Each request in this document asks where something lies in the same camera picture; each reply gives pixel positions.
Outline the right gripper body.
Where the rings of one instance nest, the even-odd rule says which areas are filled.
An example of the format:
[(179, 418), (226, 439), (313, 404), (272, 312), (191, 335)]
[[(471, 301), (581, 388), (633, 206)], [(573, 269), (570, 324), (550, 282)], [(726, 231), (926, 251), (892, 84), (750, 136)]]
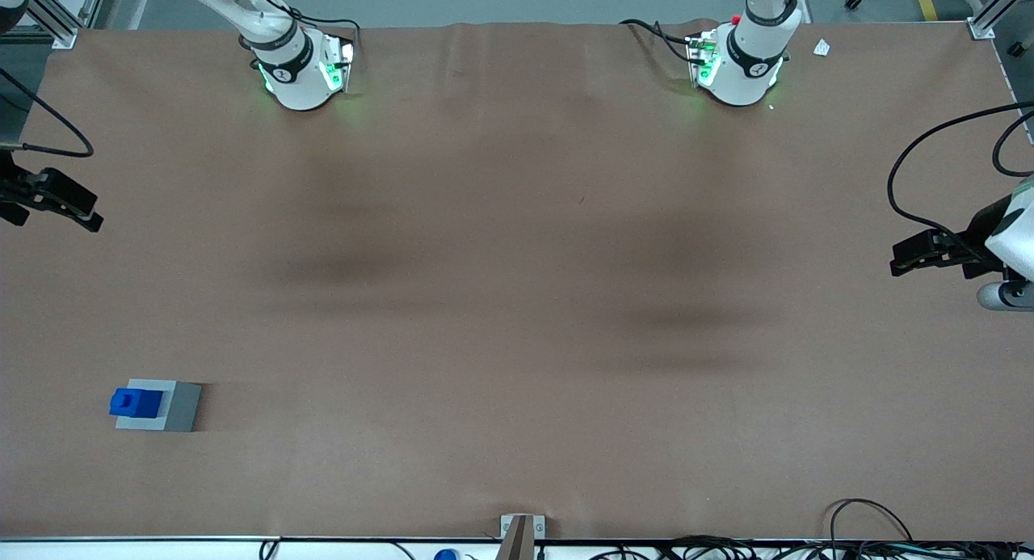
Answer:
[(28, 195), (26, 174), (16, 165), (11, 152), (1, 152), (1, 217), (16, 226), (25, 225), (30, 217), (29, 211), (23, 207)]

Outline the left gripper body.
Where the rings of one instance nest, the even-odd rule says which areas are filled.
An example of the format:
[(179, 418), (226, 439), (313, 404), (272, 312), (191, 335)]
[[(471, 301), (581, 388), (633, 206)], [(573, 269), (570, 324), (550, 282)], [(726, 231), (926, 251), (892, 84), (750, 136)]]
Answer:
[(1013, 191), (982, 208), (963, 237), (986, 257), (986, 261), (964, 265), (965, 279), (1003, 272), (1009, 280), (1033, 280), (1033, 192)]

